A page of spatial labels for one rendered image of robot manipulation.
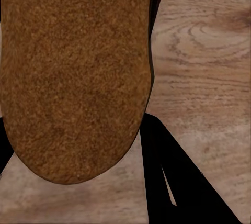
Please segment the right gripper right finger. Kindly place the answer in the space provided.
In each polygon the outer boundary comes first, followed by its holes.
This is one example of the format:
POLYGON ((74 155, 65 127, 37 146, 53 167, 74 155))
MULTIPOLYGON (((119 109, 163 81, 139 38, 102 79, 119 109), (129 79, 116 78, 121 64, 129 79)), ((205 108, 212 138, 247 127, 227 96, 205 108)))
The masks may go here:
POLYGON ((150 224, 242 224, 157 117, 139 130, 150 224))

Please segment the sandal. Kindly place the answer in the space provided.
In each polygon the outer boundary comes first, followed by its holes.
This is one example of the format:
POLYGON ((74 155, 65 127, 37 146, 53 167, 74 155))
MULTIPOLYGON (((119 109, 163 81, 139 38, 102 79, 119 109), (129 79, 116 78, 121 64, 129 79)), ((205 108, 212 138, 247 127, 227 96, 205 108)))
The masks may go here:
POLYGON ((0 107, 12 149, 55 184, 94 179, 138 135, 161 0, 0 0, 0 107))

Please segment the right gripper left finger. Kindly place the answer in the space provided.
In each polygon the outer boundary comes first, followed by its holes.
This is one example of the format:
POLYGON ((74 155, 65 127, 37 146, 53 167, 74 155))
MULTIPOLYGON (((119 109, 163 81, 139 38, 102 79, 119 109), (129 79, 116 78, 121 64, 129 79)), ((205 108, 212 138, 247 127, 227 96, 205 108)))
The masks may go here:
POLYGON ((0 118, 0 174, 13 155, 14 150, 10 145, 7 134, 4 128, 3 118, 0 118))

